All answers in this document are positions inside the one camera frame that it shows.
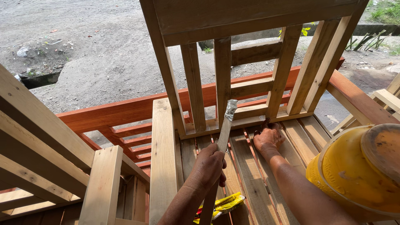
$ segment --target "green plant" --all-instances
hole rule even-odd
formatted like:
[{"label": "green plant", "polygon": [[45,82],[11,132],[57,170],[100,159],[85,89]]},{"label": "green plant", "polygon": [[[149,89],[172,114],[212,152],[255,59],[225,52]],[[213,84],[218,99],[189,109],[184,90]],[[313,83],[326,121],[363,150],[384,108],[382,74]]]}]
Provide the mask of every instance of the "green plant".
[{"label": "green plant", "polygon": [[205,49],[203,49],[203,51],[205,51],[206,53],[211,53],[211,52],[212,52],[212,50],[211,50],[210,48],[208,48],[208,47],[206,47]]}]

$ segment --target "dirt ground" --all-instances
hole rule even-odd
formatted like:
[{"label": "dirt ground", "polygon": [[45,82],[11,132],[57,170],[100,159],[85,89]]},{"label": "dirt ground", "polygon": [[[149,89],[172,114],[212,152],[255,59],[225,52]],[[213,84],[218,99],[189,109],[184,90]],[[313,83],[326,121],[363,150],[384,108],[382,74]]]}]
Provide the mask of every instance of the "dirt ground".
[{"label": "dirt ground", "polygon": [[[165,92],[138,0],[7,0],[0,2],[0,21],[0,63],[10,72],[34,68],[46,73],[64,66],[56,84],[31,90],[54,113]],[[311,38],[300,38],[293,66],[301,65]],[[391,37],[388,42],[400,43],[400,38]],[[27,57],[16,55],[23,46],[30,47]],[[169,51],[177,86],[185,88],[180,47]],[[400,72],[399,56],[388,52],[383,47],[374,52],[345,52],[340,71],[371,94],[386,88]],[[198,47],[198,55],[202,83],[215,82],[213,54]],[[271,71],[273,65],[272,60],[236,66],[232,78]],[[328,93],[315,113],[330,130],[349,114]],[[208,109],[207,117],[214,116]],[[100,137],[98,142],[106,145]]]}]

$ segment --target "wooden stick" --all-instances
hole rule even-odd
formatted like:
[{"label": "wooden stick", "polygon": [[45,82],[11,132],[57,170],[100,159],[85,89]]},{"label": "wooden stick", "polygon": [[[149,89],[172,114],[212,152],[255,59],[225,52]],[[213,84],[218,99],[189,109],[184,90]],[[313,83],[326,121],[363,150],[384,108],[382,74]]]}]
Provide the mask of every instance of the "wooden stick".
[{"label": "wooden stick", "polygon": [[[226,112],[224,116],[224,122],[222,123],[221,134],[218,140],[217,151],[223,152],[225,154],[226,148],[228,146],[229,132],[232,126],[233,115],[238,108],[237,100],[229,100],[228,105],[226,107]],[[211,187],[208,194],[204,198],[203,209],[200,215],[200,225],[210,225],[212,219],[212,213],[214,211],[215,206],[215,198],[217,196],[218,185],[220,183],[220,179],[215,182],[215,184]]]}]

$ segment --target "wooden chair backrest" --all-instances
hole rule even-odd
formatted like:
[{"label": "wooden chair backrest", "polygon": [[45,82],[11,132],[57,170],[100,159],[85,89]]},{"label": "wooden chair backrest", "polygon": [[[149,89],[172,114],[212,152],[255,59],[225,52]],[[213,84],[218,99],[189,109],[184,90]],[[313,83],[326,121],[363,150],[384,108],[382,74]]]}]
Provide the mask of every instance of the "wooden chair backrest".
[{"label": "wooden chair backrest", "polygon": [[[367,0],[212,1],[140,0],[164,80],[175,128],[180,138],[220,130],[227,100],[268,91],[265,103],[238,109],[236,125],[308,116],[325,91]],[[290,101],[280,107],[303,23],[319,21],[297,77]],[[231,36],[282,27],[280,40],[231,50]],[[205,120],[197,41],[214,39],[216,77],[215,120]],[[180,45],[188,83],[193,123],[186,124],[174,79],[168,46]],[[231,84],[234,65],[276,59],[271,78]]]}]

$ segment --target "wooden armrest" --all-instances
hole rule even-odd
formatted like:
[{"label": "wooden armrest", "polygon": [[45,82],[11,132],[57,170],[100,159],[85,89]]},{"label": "wooden armrest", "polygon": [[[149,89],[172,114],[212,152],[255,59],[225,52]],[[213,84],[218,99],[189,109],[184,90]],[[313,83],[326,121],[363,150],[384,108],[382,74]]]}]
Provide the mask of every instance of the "wooden armrest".
[{"label": "wooden armrest", "polygon": [[400,124],[395,117],[335,70],[326,89],[363,125]]}]

